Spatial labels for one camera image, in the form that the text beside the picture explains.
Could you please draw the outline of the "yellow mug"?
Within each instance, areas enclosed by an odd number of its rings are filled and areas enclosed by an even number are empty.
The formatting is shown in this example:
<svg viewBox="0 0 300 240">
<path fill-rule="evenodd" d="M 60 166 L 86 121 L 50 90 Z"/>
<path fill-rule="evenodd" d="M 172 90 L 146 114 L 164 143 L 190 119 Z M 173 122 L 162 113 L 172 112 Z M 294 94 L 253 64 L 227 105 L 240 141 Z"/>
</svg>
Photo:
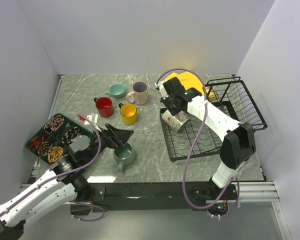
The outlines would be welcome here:
<svg viewBox="0 0 300 240">
<path fill-rule="evenodd" d="M 122 104 L 119 103 L 119 112 L 122 121 L 126 125 L 133 125 L 137 121 L 137 108 L 131 103 Z"/>
</svg>

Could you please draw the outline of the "green glazed mug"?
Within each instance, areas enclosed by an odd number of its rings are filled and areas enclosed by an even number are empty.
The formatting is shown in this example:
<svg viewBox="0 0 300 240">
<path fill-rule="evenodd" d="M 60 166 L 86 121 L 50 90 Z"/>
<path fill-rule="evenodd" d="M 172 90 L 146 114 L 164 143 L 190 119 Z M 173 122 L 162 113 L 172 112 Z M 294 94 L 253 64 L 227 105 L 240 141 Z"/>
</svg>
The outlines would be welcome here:
<svg viewBox="0 0 300 240">
<path fill-rule="evenodd" d="M 120 172 L 122 172 L 126 166 L 132 164 L 136 159 L 136 151 L 129 143 L 126 143 L 123 147 L 114 149 L 112 155 L 117 164 L 117 169 Z"/>
</svg>

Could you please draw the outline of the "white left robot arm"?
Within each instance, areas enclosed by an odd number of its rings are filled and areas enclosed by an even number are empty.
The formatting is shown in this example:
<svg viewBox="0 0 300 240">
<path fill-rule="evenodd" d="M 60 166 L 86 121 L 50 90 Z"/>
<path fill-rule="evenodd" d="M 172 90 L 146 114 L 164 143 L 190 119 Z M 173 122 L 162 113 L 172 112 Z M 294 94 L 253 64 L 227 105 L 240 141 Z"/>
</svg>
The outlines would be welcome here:
<svg viewBox="0 0 300 240">
<path fill-rule="evenodd" d="M 109 123 L 93 132 L 71 123 L 58 127 L 51 138 L 62 148 L 61 156 L 36 182 L 0 205 L 0 240 L 18 240 L 26 224 L 66 202 L 86 200 L 92 191 L 83 176 L 86 168 L 104 149 L 125 147 L 133 134 Z"/>
</svg>

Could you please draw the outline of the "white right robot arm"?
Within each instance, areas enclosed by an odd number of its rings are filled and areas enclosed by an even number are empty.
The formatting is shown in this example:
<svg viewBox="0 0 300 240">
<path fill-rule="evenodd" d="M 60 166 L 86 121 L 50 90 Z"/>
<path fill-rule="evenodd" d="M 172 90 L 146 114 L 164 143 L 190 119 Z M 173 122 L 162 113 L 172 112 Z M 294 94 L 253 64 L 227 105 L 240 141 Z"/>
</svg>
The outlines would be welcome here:
<svg viewBox="0 0 300 240">
<path fill-rule="evenodd" d="M 201 120 L 222 141 L 221 163 L 212 177 L 210 196 L 221 199 L 226 193 L 226 184 L 233 178 L 238 168 L 256 152 L 254 129 L 248 122 L 235 120 L 211 102 L 207 95 L 194 87 L 185 89 L 177 77 L 157 83 L 161 94 L 160 102 L 175 116 L 180 112 Z"/>
</svg>

